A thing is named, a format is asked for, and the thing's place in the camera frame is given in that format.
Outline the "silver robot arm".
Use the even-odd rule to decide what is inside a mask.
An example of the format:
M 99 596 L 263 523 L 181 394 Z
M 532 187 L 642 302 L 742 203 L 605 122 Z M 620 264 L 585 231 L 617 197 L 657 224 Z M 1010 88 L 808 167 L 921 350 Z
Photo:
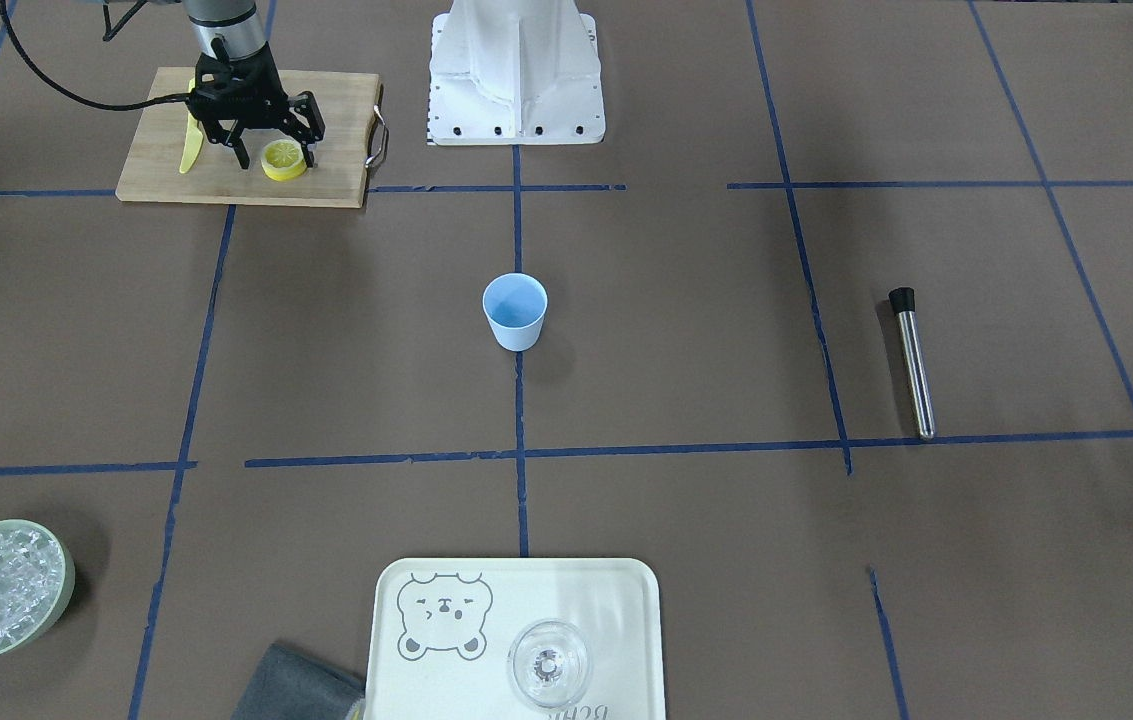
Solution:
M 275 129 L 300 145 L 306 167 L 315 167 L 310 146 L 325 133 L 320 105 L 309 91 L 295 96 L 284 91 L 258 5 L 186 1 L 185 8 L 201 45 L 186 105 L 206 141 L 232 149 L 247 169 L 242 132 Z

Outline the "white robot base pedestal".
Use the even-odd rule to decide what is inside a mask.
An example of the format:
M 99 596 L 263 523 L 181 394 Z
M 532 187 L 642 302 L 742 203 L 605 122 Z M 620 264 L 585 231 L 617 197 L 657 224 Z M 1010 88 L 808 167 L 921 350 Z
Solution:
M 597 23 L 574 1 L 455 1 L 432 20 L 429 73 L 432 145 L 606 137 Z

